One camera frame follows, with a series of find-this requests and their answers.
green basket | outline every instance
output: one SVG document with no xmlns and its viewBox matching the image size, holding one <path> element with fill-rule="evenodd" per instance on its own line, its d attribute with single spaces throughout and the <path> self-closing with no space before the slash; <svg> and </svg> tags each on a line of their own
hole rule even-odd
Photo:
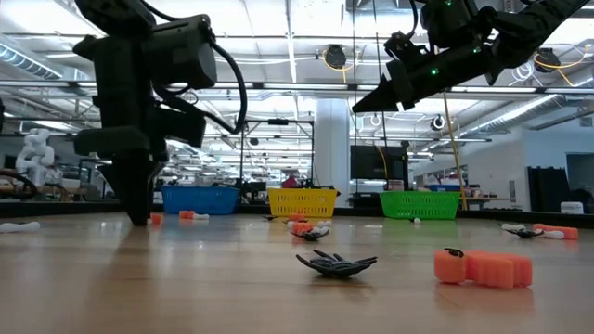
<svg viewBox="0 0 594 334">
<path fill-rule="evenodd" d="M 380 193 L 386 217 L 395 219 L 456 219 L 459 192 L 388 191 Z"/>
</svg>

yellow basket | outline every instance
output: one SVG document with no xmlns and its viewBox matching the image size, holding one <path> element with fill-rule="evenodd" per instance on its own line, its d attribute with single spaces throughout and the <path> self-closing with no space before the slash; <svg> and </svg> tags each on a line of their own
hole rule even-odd
<svg viewBox="0 0 594 334">
<path fill-rule="evenodd" d="M 270 211 L 279 217 L 303 213 L 306 217 L 330 218 L 337 194 L 334 189 L 268 189 Z"/>
</svg>

white robot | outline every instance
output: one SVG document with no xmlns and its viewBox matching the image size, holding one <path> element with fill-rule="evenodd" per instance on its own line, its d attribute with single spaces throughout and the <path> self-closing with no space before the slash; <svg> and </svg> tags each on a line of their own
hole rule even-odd
<svg viewBox="0 0 594 334">
<path fill-rule="evenodd" d="M 54 149 L 47 144 L 49 136 L 47 129 L 31 129 L 17 157 L 17 172 L 29 176 L 36 186 L 44 185 L 47 166 L 54 163 Z"/>
</svg>

plastic basket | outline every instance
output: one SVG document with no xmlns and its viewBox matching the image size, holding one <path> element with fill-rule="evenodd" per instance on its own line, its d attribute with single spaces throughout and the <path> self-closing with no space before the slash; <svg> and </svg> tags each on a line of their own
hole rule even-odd
<svg viewBox="0 0 594 334">
<path fill-rule="evenodd" d="M 268 189 L 270 211 L 279 217 L 303 213 L 306 217 L 330 218 L 337 194 L 335 189 Z"/>
<path fill-rule="evenodd" d="M 239 195 L 239 189 L 218 186 L 162 186 L 161 191 L 165 213 L 230 214 Z"/>
<path fill-rule="evenodd" d="M 380 194 L 383 214 L 395 219 L 455 219 L 459 196 L 459 192 L 429 191 L 388 191 Z"/>
</svg>

pillar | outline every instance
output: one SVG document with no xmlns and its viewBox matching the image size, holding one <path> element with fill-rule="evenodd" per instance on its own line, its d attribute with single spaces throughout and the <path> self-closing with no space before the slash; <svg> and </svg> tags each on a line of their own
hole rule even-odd
<svg viewBox="0 0 594 334">
<path fill-rule="evenodd" d="M 314 143 L 314 184 L 341 192 L 337 208 L 348 206 L 350 181 L 350 111 L 346 99 L 317 101 Z"/>
</svg>

